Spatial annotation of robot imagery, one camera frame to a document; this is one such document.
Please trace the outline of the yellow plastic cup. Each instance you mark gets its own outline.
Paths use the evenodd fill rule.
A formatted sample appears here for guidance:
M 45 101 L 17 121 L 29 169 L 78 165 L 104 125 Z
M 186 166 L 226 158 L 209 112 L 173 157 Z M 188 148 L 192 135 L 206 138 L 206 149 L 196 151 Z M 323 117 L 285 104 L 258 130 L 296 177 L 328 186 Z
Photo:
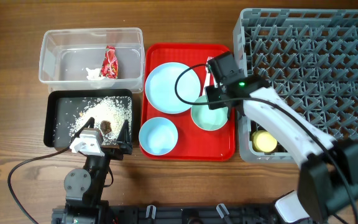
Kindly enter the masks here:
M 257 152 L 271 153 L 277 147 L 277 140 L 267 131 L 259 130 L 252 134 L 252 147 Z

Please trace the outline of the light blue plate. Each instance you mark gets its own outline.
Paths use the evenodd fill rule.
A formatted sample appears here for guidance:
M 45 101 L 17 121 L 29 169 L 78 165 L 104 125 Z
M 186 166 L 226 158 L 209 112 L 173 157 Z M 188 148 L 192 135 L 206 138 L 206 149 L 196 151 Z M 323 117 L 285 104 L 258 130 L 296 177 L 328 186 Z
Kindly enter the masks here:
M 175 82 L 187 68 L 189 66 L 183 63 L 168 62 L 150 72 L 145 82 L 145 95 L 156 110 L 166 114 L 178 114 L 191 108 L 191 105 L 180 101 L 175 94 Z M 194 70 L 186 72 L 180 78 L 177 92 L 185 101 L 195 102 L 198 99 L 201 84 Z

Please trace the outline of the white rice pile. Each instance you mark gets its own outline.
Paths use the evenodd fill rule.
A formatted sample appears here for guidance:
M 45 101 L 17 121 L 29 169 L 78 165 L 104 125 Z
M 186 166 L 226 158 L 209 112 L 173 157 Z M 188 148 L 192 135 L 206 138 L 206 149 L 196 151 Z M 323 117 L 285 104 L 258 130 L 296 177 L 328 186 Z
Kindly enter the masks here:
M 75 115 L 75 121 L 69 125 L 69 133 L 73 136 L 90 117 L 94 118 L 94 127 L 100 130 L 100 124 L 106 120 L 111 123 L 112 131 L 103 135 L 103 145 L 113 146 L 120 133 L 124 121 L 132 124 L 132 99 L 124 96 L 108 96 L 96 100 Z

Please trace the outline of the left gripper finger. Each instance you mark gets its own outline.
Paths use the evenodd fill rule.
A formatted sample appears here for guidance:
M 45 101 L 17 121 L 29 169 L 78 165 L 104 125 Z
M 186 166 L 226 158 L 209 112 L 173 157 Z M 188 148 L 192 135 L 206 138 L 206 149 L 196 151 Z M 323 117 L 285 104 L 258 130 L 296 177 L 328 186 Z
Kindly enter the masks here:
M 77 138 L 80 136 L 80 133 L 85 129 L 85 128 L 94 128 L 94 118 L 90 117 L 89 120 L 87 120 L 87 122 L 73 135 L 73 139 Z
M 126 119 L 122 125 L 120 133 L 116 139 L 116 143 L 122 147 L 131 147 L 131 135 L 129 133 L 129 121 Z

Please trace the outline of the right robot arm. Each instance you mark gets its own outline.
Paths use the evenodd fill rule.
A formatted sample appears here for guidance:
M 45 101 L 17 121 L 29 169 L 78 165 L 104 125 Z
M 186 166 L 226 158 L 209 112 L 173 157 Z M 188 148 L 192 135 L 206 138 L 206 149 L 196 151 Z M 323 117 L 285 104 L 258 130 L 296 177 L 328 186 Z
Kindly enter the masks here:
M 308 217 L 326 221 L 347 206 L 358 223 L 358 143 L 336 140 L 291 109 L 268 82 L 258 76 L 219 87 L 206 87 L 212 110 L 227 106 L 268 131 L 292 156 L 300 168 L 298 188 L 282 197 L 283 219 L 300 219 L 299 207 Z

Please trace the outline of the brown food scrap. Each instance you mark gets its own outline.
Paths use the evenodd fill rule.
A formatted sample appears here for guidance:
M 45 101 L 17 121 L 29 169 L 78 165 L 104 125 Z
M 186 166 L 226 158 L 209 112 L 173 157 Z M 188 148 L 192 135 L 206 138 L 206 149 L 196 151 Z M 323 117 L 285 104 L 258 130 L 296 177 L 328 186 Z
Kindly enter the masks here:
M 109 121 L 102 121 L 101 124 L 100 124 L 100 130 L 102 131 L 102 133 L 104 135 L 110 133 L 112 131 L 111 129 L 111 123 Z

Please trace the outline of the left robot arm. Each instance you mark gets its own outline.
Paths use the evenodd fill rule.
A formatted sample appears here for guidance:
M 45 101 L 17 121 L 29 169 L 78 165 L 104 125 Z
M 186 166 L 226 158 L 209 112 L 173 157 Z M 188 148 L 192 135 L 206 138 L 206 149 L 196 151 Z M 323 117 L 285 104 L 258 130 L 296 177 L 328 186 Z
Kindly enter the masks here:
M 110 162 L 121 161 L 125 154 L 132 154 L 129 121 L 125 120 L 117 139 L 117 148 L 102 146 L 103 135 L 94 127 L 94 118 L 77 131 L 69 148 L 86 156 L 81 169 L 73 169 L 64 180 L 66 203 L 63 211 L 53 211 L 52 223 L 117 223 L 109 202 L 102 200 L 107 185 L 106 176 L 112 175 Z

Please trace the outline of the mint green bowl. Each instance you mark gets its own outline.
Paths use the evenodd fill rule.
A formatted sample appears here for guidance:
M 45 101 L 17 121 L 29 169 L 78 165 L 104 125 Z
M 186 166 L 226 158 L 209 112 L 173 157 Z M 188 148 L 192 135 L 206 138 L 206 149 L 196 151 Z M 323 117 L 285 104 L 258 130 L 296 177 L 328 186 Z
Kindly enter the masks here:
M 228 107 L 211 110 L 208 105 L 193 105 L 191 118 L 197 127 L 205 131 L 216 131 L 227 123 L 227 112 Z

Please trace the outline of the red snack wrapper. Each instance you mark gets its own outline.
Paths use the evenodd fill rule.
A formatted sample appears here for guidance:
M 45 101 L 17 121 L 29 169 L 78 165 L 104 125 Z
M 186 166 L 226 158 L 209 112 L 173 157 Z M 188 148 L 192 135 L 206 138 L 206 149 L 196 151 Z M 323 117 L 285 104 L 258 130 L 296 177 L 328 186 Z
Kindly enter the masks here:
M 118 59 L 116 57 L 116 49 L 113 46 L 107 46 L 104 54 L 103 64 L 99 75 L 108 79 L 117 79 L 118 76 Z

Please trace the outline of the light blue small bowl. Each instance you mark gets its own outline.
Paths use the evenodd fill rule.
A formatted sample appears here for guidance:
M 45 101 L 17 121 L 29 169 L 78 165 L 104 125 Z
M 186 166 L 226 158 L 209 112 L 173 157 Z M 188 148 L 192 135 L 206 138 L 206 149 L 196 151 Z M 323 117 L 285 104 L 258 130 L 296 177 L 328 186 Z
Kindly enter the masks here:
M 168 154 L 175 148 L 177 142 L 177 127 L 167 118 L 151 118 L 140 128 L 140 146 L 145 152 L 153 156 L 163 156 Z

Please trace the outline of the white napkin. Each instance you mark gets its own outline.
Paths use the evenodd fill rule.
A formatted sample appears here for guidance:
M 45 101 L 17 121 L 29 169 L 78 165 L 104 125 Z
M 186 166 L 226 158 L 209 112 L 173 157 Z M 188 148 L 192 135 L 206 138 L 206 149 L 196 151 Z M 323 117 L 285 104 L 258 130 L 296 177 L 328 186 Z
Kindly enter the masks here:
M 88 80 L 96 81 L 96 80 L 105 79 L 105 77 L 102 76 L 102 74 L 101 74 L 101 69 L 100 68 L 95 68 L 95 69 L 86 68 L 86 71 L 88 73 L 87 76 L 86 76 L 86 78 Z

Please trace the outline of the white plastic fork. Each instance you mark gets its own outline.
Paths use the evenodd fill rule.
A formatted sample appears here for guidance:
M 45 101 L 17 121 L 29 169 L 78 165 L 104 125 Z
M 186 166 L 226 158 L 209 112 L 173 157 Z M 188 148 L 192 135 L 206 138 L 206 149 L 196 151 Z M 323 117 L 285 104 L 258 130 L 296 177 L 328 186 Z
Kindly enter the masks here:
M 203 85 L 203 92 L 202 95 L 206 94 L 206 87 L 210 86 L 210 82 L 211 82 L 211 71 L 210 71 L 210 66 L 209 66 L 209 61 L 212 59 L 212 57 L 208 57 L 207 61 L 206 61 L 206 76 L 205 76 L 205 80 L 204 80 L 204 85 Z

